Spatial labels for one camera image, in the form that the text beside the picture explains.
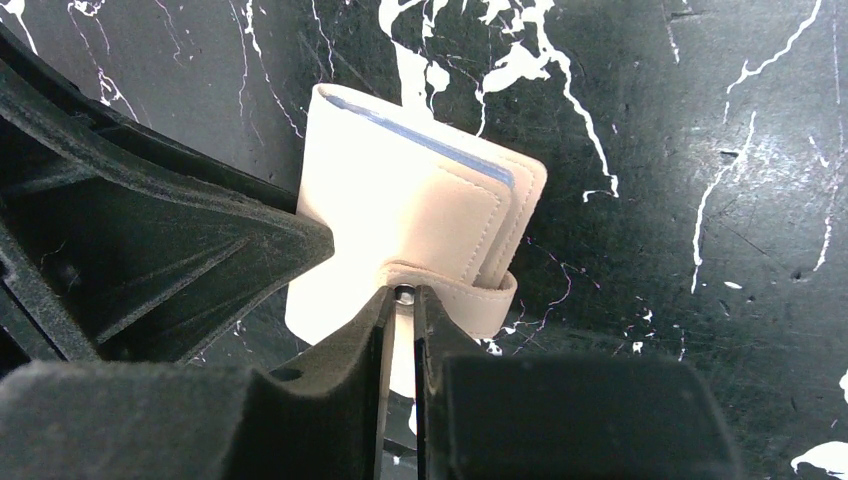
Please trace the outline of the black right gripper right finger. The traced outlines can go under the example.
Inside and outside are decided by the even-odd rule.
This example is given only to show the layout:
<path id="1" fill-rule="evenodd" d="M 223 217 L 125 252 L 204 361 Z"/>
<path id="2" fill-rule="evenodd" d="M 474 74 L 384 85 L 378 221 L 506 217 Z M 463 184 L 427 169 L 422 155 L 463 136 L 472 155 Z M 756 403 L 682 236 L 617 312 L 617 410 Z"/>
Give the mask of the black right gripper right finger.
<path id="1" fill-rule="evenodd" d="M 497 357 L 419 286 L 413 303 L 423 479 L 738 479 L 705 382 L 667 359 Z"/>

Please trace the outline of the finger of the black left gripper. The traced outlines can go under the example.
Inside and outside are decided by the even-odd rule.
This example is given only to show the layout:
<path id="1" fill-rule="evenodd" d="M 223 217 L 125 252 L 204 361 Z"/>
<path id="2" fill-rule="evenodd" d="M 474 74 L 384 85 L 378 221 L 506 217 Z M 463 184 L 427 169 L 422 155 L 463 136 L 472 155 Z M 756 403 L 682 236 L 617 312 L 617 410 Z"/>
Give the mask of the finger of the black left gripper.
<path id="1" fill-rule="evenodd" d="M 287 191 L 83 95 L 1 32 L 1 366 L 183 363 L 334 251 Z"/>

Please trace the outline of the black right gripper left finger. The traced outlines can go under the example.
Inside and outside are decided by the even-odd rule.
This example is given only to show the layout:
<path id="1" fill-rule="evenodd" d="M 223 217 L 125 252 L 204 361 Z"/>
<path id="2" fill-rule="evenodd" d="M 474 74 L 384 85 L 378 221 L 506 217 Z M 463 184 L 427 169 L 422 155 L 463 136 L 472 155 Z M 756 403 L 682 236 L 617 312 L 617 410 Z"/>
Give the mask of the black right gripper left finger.
<path id="1" fill-rule="evenodd" d="M 1 383 L 5 479 L 376 479 L 395 299 L 273 371 L 45 362 Z"/>

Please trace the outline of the beige leather card holder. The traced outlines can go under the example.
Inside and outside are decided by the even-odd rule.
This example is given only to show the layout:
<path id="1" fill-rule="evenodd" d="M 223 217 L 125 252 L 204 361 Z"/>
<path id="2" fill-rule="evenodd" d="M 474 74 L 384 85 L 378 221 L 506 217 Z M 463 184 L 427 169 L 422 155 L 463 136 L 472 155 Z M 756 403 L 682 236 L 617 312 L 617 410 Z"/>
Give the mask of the beige leather card holder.
<path id="1" fill-rule="evenodd" d="M 331 230 L 335 251 L 289 284 L 287 327 L 317 344 L 378 288 L 427 285 L 473 340 L 494 337 L 547 178 L 532 157 L 361 91 L 316 85 L 297 212 Z"/>

